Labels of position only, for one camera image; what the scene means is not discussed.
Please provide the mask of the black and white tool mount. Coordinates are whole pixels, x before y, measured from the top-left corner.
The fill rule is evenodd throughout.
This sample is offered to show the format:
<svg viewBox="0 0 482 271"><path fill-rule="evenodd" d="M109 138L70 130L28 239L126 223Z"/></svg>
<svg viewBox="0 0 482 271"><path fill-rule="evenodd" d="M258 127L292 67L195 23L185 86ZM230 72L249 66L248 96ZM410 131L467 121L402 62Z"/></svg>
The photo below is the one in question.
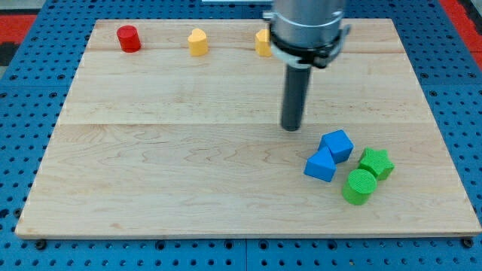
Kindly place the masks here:
<svg viewBox="0 0 482 271"><path fill-rule="evenodd" d="M269 30L270 49L274 56L296 69L307 69L309 66L325 69L341 53L351 25L339 29L335 39L321 47L296 47L283 41L274 31L272 23L269 24Z"/></svg>

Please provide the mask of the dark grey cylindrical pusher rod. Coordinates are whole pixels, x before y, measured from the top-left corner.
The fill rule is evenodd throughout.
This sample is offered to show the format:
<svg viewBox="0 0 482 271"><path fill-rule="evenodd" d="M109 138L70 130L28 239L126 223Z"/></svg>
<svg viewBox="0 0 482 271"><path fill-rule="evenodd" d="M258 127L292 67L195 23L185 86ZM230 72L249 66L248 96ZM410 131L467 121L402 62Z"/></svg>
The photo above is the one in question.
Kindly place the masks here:
<svg viewBox="0 0 482 271"><path fill-rule="evenodd" d="M280 122L284 130L293 132L300 129L310 75L310 67L298 69L286 66Z"/></svg>

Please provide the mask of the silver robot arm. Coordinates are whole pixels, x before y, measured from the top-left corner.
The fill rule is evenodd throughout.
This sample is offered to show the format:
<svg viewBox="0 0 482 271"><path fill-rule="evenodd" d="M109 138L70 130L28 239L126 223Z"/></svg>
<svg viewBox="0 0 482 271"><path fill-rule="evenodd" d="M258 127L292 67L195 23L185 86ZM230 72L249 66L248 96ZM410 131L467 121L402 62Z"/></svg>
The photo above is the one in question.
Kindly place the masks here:
<svg viewBox="0 0 482 271"><path fill-rule="evenodd" d="M263 15L271 52L285 63L280 124L287 131L302 124L312 68L327 68L343 49L345 7L344 0L273 0Z"/></svg>

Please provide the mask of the yellow block behind arm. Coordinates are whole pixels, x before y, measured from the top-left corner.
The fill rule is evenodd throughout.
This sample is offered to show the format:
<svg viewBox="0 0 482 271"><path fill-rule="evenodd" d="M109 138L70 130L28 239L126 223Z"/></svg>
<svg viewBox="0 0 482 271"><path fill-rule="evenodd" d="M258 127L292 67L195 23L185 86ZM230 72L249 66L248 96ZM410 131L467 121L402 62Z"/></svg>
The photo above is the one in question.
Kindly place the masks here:
<svg viewBox="0 0 482 271"><path fill-rule="evenodd" d="M255 34L255 51L259 56L272 56L270 47L270 32L268 29L261 29Z"/></svg>

